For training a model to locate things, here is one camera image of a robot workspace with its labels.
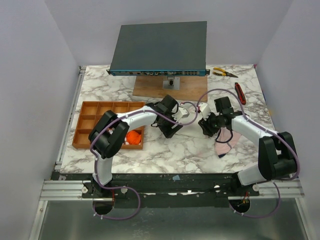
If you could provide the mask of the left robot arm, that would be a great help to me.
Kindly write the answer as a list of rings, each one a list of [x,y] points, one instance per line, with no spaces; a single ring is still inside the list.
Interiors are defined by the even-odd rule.
[[[159,128],[169,139],[183,126],[177,124],[174,114],[179,111],[178,102],[170,95],[161,101],[125,113],[106,111],[89,134],[90,151],[94,155],[93,191],[101,198],[111,191],[113,157],[125,143],[127,133],[144,126]]]

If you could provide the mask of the white pink-trimmed underwear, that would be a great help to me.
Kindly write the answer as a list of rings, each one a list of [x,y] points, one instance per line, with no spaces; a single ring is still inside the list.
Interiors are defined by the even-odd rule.
[[[178,136],[185,136],[197,139],[206,138],[206,136],[203,134],[203,129],[197,122],[193,122],[192,124],[183,126],[175,134]]]

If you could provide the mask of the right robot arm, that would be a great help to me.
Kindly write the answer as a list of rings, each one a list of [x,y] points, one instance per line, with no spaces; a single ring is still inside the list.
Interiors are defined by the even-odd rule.
[[[203,134],[215,137],[214,148],[221,158],[245,137],[258,148],[257,164],[235,174],[230,183],[230,191],[241,196],[248,185],[280,179],[286,175],[298,173],[298,156],[293,137],[288,132],[269,130],[250,119],[242,111],[234,111],[228,97],[214,101],[217,114],[209,105],[200,103],[198,112]]]

